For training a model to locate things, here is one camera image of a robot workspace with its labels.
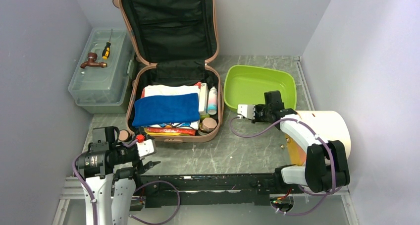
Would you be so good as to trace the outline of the pink hard-shell suitcase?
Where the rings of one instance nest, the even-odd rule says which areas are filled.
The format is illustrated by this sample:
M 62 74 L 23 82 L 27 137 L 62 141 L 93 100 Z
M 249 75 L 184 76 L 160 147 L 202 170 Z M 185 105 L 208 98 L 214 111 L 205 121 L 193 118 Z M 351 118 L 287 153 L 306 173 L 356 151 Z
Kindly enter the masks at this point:
M 210 63 L 219 53 L 214 0 L 113 0 L 120 9 L 136 58 L 144 67 L 132 82 L 126 126 L 134 125 L 135 102 L 149 85 L 182 86 L 206 83 L 217 90 L 215 129 L 205 135 L 157 135 L 164 142 L 207 142 L 223 120 L 223 89 Z

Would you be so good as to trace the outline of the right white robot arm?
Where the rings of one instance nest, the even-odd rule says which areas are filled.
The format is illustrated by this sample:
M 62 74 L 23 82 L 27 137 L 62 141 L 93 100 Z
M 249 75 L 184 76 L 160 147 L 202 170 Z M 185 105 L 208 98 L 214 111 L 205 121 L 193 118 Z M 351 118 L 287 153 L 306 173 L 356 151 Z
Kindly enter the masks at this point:
M 252 122 L 269 122 L 289 138 L 291 164 L 275 169 L 273 187 L 284 193 L 292 184 L 314 193 L 332 192 L 350 183 L 350 133 L 335 111 L 287 109 L 279 91 L 264 93 L 264 104 L 253 107 Z

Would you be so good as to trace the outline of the green plastic tray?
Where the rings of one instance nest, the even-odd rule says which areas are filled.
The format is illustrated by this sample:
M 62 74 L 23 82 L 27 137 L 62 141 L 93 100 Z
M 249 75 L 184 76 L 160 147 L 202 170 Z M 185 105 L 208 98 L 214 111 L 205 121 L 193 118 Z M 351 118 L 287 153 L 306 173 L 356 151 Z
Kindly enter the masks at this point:
M 285 107 L 296 108 L 296 82 L 291 74 L 258 66 L 234 65 L 225 77 L 224 103 L 235 112 L 239 104 L 265 103 L 264 93 L 269 91 L 279 91 Z

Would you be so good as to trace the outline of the cream appliance with orange rim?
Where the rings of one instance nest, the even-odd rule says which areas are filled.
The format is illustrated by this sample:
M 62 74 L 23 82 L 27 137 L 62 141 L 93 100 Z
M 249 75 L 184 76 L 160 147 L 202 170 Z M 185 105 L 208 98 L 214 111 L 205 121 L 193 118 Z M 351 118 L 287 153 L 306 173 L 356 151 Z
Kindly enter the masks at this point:
M 335 111 L 297 111 L 290 116 L 300 122 L 284 121 L 280 123 L 285 133 L 286 145 L 290 161 L 297 166 L 306 163 L 307 148 L 312 144 L 320 144 L 315 136 L 326 143 L 339 140 L 343 143 L 346 158 L 351 152 L 351 138 L 343 117 Z

